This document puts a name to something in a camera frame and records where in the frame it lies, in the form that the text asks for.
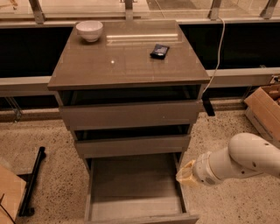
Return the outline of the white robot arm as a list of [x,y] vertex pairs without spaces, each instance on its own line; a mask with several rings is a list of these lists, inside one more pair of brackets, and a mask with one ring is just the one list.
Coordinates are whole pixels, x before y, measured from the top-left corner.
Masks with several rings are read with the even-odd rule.
[[208,151],[188,162],[178,171],[176,180],[184,186],[215,186],[226,179],[263,174],[280,178],[280,150],[257,135],[241,133],[233,136],[224,149]]

